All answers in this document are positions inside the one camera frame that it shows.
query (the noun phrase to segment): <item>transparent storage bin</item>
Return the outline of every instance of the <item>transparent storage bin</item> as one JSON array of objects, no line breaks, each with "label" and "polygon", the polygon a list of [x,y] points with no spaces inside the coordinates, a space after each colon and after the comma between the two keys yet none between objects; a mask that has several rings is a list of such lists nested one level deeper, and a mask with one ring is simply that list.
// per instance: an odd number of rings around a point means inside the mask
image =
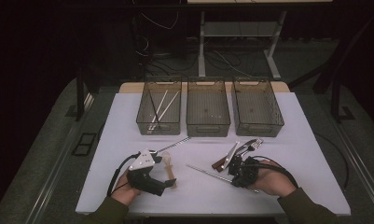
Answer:
[{"label": "transparent storage bin", "polygon": [[136,119],[140,134],[180,134],[181,88],[181,76],[145,77]]},{"label": "transparent storage bin", "polygon": [[225,80],[189,77],[187,82],[187,135],[226,137],[230,125]]},{"label": "transparent storage bin", "polygon": [[276,137],[284,126],[267,77],[234,77],[232,105],[239,136]]}]

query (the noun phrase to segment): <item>floor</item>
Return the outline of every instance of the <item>floor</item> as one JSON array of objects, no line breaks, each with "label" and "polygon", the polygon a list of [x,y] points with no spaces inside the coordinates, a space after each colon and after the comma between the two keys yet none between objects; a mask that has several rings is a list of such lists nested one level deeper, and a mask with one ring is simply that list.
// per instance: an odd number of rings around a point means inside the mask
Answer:
[{"label": "floor", "polygon": [[[188,44],[192,47],[185,58],[177,59],[167,54],[155,55],[155,60],[146,65],[146,73],[196,76],[197,40],[190,38]],[[281,74],[281,81],[289,83],[308,73],[328,59],[337,44],[335,40],[280,41],[273,57]],[[205,44],[206,76],[231,77],[240,73],[267,76],[270,70],[262,53],[267,45],[268,40],[265,39],[208,39]],[[315,79],[316,77],[313,77],[291,91],[296,93],[327,162],[342,188],[349,172],[344,195],[351,206],[352,215],[341,217],[340,221],[348,224],[374,224],[374,194],[371,193],[372,190],[367,190],[374,185],[374,123],[346,88],[341,89],[340,105],[347,106],[354,119],[344,120],[341,124],[335,122],[329,115],[330,91],[326,94],[314,94],[312,84]],[[117,86],[106,86],[102,87],[99,93],[89,95],[85,103],[86,112],[81,121],[76,122],[76,81],[73,80],[64,88],[0,203],[0,223],[77,223],[83,218],[84,215],[75,212],[76,204],[117,91]],[[91,138],[93,135],[90,135],[89,140],[81,138],[89,133],[94,134],[94,138]],[[83,143],[90,143],[91,140],[91,150],[87,156],[72,155],[79,140]],[[355,166],[353,155],[360,158],[368,173]],[[370,185],[367,185],[367,176],[373,179]],[[127,221],[180,223],[181,220],[142,218]],[[193,223],[235,221],[231,218],[188,220]],[[252,220],[243,218],[237,221],[251,223]],[[284,217],[277,217],[277,222],[288,223]]]}]

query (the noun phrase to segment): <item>dark background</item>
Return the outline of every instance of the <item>dark background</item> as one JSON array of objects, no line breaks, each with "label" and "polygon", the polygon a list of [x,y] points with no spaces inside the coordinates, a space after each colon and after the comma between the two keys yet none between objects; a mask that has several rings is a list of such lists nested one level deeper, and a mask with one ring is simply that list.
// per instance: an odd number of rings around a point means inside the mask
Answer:
[{"label": "dark background", "polygon": [[[354,34],[374,15],[373,0],[335,1],[345,2],[359,6],[289,10],[282,39],[338,39],[331,58],[337,63]],[[0,1],[0,201],[57,97],[79,68],[89,91],[96,92],[101,86],[141,78],[135,35],[155,36],[154,47],[179,57],[185,53],[185,37],[199,35],[199,12],[183,13],[172,32],[155,33],[155,27],[132,14],[70,15],[61,5]],[[374,119],[374,20],[346,59],[337,75]],[[331,67],[326,75],[333,78]]]}]

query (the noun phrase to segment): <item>hand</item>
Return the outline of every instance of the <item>hand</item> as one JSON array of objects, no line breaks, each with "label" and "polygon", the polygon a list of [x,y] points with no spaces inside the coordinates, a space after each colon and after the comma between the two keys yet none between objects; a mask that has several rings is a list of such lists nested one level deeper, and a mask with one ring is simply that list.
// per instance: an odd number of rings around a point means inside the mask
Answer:
[{"label": "hand", "polygon": [[128,177],[126,176],[129,170],[126,170],[125,173],[118,179],[118,182],[114,188],[111,198],[119,201],[120,203],[129,206],[134,201],[141,191],[139,189],[134,189],[128,183]]},{"label": "hand", "polygon": [[[278,166],[273,161],[261,161],[262,164]],[[269,195],[285,197],[297,188],[285,175],[271,169],[259,168],[259,177],[256,183],[250,185],[249,189],[261,189]]]}]

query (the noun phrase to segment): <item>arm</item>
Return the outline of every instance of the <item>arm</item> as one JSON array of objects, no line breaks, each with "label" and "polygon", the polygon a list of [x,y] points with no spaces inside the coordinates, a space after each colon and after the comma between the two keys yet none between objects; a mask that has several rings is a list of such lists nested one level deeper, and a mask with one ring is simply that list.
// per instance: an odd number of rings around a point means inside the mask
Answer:
[{"label": "arm", "polygon": [[122,223],[123,218],[128,214],[129,205],[141,193],[139,189],[134,189],[128,184],[127,172],[119,178],[111,197],[106,197],[100,207],[87,215],[81,223]]},{"label": "arm", "polygon": [[[276,165],[272,161],[261,163]],[[314,203],[303,189],[297,189],[285,175],[269,169],[259,169],[259,178],[249,189],[261,189],[277,195],[278,202],[294,224],[339,223],[338,217],[320,204]]]}]

